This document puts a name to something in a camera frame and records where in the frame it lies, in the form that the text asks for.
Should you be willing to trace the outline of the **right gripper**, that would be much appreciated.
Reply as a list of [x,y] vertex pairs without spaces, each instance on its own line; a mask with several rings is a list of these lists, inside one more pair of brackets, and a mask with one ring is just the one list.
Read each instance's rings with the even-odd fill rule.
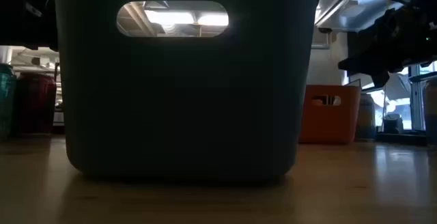
[[380,88],[390,79],[388,70],[428,66],[437,60],[437,1],[386,10],[375,26],[375,59],[349,57],[338,63],[338,69],[371,74],[374,87]]

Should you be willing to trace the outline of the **green soda can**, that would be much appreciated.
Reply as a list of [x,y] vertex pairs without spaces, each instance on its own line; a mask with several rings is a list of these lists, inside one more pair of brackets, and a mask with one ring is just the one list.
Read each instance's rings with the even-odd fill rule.
[[7,139],[11,131],[15,89],[13,67],[0,63],[0,141]]

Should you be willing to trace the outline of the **red soda can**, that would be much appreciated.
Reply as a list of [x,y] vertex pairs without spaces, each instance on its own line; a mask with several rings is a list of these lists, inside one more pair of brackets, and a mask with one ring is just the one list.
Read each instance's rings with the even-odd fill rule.
[[53,77],[22,72],[16,86],[16,131],[50,134],[53,127],[57,85]]

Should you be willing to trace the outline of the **dark blue plastic bin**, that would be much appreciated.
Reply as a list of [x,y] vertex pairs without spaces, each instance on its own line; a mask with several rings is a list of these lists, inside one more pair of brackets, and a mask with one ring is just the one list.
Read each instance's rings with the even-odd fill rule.
[[287,173],[319,0],[172,0],[220,3],[229,24],[211,38],[125,36],[131,1],[159,0],[55,0],[70,163],[126,178]]

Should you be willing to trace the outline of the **grey tilted panel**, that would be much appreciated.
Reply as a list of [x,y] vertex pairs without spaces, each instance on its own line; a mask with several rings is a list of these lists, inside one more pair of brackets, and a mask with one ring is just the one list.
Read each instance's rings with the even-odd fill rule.
[[386,96],[389,100],[410,98],[411,84],[407,74],[390,73],[386,83]]

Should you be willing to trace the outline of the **large glass window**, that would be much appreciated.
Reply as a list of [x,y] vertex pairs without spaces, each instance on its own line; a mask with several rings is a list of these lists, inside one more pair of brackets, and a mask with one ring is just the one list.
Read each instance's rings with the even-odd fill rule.
[[[437,72],[437,61],[425,67],[421,65],[405,67],[402,71],[397,73],[407,74],[410,81],[410,77],[424,77],[426,74],[433,74],[435,72]],[[377,126],[382,126],[383,119],[387,114],[396,113],[401,115],[404,130],[421,130],[425,128],[424,122],[419,121],[419,117],[422,117],[419,108],[419,101],[422,101],[422,96],[420,93],[417,93],[417,97],[412,94],[413,91],[419,90],[419,84],[410,81],[410,98],[389,100],[386,96],[386,85],[381,88],[375,88],[370,76],[362,74],[360,74],[360,76],[362,90],[373,98]]]

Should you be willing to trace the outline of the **dark cylindrical container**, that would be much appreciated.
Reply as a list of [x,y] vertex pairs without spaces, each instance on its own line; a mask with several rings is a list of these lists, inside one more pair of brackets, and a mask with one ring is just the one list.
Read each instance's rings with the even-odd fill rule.
[[403,134],[404,125],[400,114],[387,114],[383,119],[383,132],[389,134]]

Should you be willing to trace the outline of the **orange plastic bin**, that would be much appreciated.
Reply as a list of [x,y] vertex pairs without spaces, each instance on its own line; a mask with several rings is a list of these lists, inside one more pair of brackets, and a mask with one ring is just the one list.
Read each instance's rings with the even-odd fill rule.
[[307,85],[299,142],[353,142],[360,97],[361,89],[357,86]]

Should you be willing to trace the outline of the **fluorescent ceiling light panel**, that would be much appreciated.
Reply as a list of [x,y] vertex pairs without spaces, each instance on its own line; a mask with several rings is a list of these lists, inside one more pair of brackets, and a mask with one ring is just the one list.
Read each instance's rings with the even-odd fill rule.
[[197,23],[203,26],[224,27],[229,24],[229,17],[226,13],[203,13],[197,19]]
[[195,23],[190,12],[156,12],[146,10],[145,14],[151,23],[158,23],[160,25],[190,25]]

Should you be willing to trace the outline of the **white ceiling duct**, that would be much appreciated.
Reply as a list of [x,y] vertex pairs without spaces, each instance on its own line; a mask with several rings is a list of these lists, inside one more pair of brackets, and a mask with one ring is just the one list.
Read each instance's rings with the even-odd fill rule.
[[389,0],[319,0],[315,26],[333,31],[360,31],[372,26],[386,10],[400,7],[401,3]]

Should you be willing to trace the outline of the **black aluminium table frame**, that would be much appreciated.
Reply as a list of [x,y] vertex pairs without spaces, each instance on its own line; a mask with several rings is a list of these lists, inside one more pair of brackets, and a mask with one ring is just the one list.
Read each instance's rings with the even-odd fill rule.
[[427,137],[425,135],[378,133],[376,135],[376,141],[380,143],[394,143],[399,145],[427,145]]

